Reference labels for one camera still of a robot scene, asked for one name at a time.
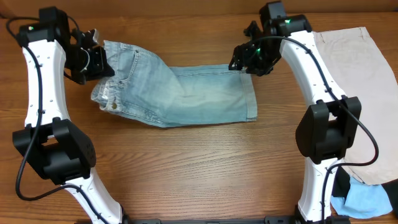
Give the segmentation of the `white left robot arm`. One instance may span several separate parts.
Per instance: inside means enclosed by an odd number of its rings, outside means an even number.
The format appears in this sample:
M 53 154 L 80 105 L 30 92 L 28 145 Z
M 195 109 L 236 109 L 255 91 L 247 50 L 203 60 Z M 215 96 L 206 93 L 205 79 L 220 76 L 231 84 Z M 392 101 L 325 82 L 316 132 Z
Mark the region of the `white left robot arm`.
M 46 7 L 14 34 L 27 65 L 29 105 L 24 128 L 12 134 L 13 145 L 23 165 L 51 180 L 55 191 L 68 191 L 92 223 L 129 223 L 95 169 L 91 139 L 68 114 L 65 79 L 84 85 L 114 75 L 97 30 L 71 29 L 72 22 L 64 11 Z

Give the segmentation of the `light blue denim shorts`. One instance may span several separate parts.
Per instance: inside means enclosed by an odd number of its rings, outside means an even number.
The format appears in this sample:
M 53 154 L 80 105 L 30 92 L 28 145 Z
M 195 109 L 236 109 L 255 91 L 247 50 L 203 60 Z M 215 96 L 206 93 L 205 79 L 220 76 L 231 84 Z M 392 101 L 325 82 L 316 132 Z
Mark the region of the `light blue denim shorts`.
M 136 45 L 105 41 L 114 76 L 91 99 L 111 114 L 160 128 L 257 120 L 252 78 L 227 64 L 169 67 Z

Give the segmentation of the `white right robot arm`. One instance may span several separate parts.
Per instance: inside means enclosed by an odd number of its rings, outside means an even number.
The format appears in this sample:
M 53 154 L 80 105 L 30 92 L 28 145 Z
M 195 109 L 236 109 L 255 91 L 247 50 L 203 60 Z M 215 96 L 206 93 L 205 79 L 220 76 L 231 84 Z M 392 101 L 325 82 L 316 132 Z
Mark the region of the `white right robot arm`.
M 281 1 L 259 10 L 261 24 L 244 30 L 250 41 L 234 48 L 228 68 L 263 76 L 284 59 L 294 73 L 307 110 L 295 131 L 305 158 L 301 198 L 292 216 L 266 216 L 265 223 L 349 223 L 331 215 L 330 197 L 337 165 L 353 145 L 361 103 L 348 98 L 326 68 L 315 45 L 312 27 L 303 15 L 288 16 Z

